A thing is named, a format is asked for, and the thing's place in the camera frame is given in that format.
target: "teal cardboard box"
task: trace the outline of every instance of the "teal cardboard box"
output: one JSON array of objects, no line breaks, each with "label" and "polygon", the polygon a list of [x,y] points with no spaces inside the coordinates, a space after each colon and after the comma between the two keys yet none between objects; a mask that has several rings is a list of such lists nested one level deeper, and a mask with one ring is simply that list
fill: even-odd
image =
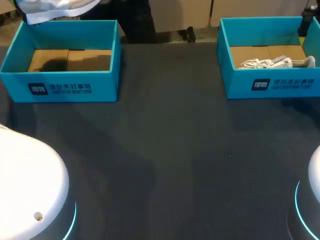
[{"label": "teal cardboard box", "polygon": [[[28,72],[37,50],[111,50],[112,54],[108,70]],[[0,77],[15,103],[115,102],[120,67],[120,34],[115,20],[22,22]]]},{"label": "teal cardboard box", "polygon": [[[301,22],[301,17],[221,19],[217,57],[228,99],[320,97],[320,25],[314,18],[301,46],[297,33]],[[236,66],[233,47],[253,47],[257,50],[261,46],[272,50],[284,46],[287,49],[300,48],[304,57],[314,56],[316,67],[239,69]],[[287,53],[278,52],[278,56],[271,56],[287,55],[293,58],[290,51]]]}]

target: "open box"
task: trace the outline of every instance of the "open box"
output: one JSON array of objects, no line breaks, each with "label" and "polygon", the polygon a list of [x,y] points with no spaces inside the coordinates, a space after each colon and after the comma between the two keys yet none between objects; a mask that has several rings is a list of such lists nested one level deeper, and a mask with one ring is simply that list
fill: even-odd
[{"label": "open box", "polygon": [[[314,18],[301,46],[302,17],[222,18],[217,56],[228,99],[320,97],[320,25]],[[315,68],[239,69],[249,59],[314,56]]]},{"label": "open box", "polygon": [[120,65],[115,20],[22,22],[0,76],[16,103],[115,102]]}]

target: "dark gray table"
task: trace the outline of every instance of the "dark gray table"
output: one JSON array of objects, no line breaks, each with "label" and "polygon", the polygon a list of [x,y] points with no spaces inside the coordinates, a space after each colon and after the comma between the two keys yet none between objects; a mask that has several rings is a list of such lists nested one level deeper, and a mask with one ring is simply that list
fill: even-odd
[{"label": "dark gray table", "polygon": [[118,102],[13,109],[17,131],[63,158],[81,239],[288,240],[320,99],[227,100],[214,43],[123,54]]}]

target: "blue led light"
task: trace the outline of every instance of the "blue led light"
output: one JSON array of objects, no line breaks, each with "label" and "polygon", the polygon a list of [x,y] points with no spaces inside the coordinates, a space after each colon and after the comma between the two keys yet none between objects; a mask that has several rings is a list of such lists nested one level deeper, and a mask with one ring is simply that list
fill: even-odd
[{"label": "blue led light", "polygon": [[68,230],[68,232],[66,233],[66,235],[64,236],[64,238],[62,240],[66,240],[67,237],[69,237],[70,233],[71,233],[71,230],[72,228],[74,227],[74,224],[75,224],[75,221],[76,221],[76,215],[77,215],[77,204],[74,203],[74,216],[73,216],[73,220],[72,220],[72,223],[71,223],[71,226]]},{"label": "blue led light", "polygon": [[295,189],[295,195],[294,195],[294,202],[295,202],[295,209],[296,212],[298,213],[298,216],[300,218],[300,221],[302,222],[303,226],[305,227],[305,229],[310,233],[310,235],[315,239],[315,240],[319,240],[319,238],[316,237],[316,235],[313,234],[313,232],[307,227],[307,225],[305,224],[304,220],[302,219],[299,209],[298,209],[298,204],[297,204],[297,193],[298,193],[298,186],[299,186],[300,181],[298,182],[298,185],[296,186]]}]

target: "white dome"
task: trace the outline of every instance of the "white dome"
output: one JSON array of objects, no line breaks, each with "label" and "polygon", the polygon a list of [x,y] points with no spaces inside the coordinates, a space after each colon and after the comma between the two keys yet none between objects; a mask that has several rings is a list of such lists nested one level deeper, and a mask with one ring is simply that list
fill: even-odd
[{"label": "white dome", "polygon": [[320,202],[320,146],[310,159],[308,175],[312,191],[318,202]]},{"label": "white dome", "polygon": [[69,177],[47,144],[0,127],[0,240],[29,240],[60,212]]}]

